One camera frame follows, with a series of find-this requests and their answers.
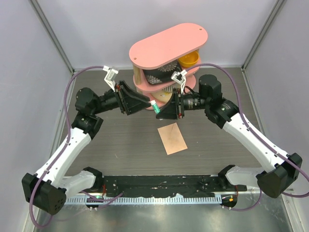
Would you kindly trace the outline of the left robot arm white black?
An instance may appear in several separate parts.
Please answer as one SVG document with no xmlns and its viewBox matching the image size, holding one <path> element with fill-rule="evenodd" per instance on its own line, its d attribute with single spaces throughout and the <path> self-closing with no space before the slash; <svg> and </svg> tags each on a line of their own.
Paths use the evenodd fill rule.
<svg viewBox="0 0 309 232">
<path fill-rule="evenodd" d="M 76 94 L 77 115 L 69 124 L 65 140 L 35 174 L 27 173 L 22 178 L 26 201 L 53 216 L 66 199 L 77 193 L 83 190 L 99 192 L 103 174 L 94 168 L 86 167 L 79 174 L 64 179 L 73 161 L 99 132 L 103 119 L 97 115 L 116 108 L 131 115 L 150 106 L 149 97 L 134 91 L 125 81 L 119 81 L 102 96 L 88 87 L 80 89 Z"/>
</svg>

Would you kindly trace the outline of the pink envelope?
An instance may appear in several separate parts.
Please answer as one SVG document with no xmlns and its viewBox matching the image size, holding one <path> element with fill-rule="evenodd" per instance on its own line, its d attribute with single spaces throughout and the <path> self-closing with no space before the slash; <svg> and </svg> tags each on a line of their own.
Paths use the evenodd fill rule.
<svg viewBox="0 0 309 232">
<path fill-rule="evenodd" d="M 177 123 L 160 127 L 157 130 L 167 155 L 188 148 Z"/>
</svg>

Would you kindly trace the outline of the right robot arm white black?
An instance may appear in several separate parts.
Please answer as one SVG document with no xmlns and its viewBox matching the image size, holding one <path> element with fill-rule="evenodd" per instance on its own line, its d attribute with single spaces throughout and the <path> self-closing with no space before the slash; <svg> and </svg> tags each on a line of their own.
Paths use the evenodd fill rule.
<svg viewBox="0 0 309 232">
<path fill-rule="evenodd" d="M 209 121 L 235 137 L 260 163 L 259 168 L 229 165 L 219 172 L 218 185 L 224 191 L 235 185 L 257 187 L 277 198 L 297 180 L 302 158 L 278 148 L 253 126 L 239 108 L 223 97 L 217 77 L 205 74 L 198 80 L 198 92 L 173 94 L 156 115 L 157 119 L 180 119 L 189 110 L 204 110 Z"/>
</svg>

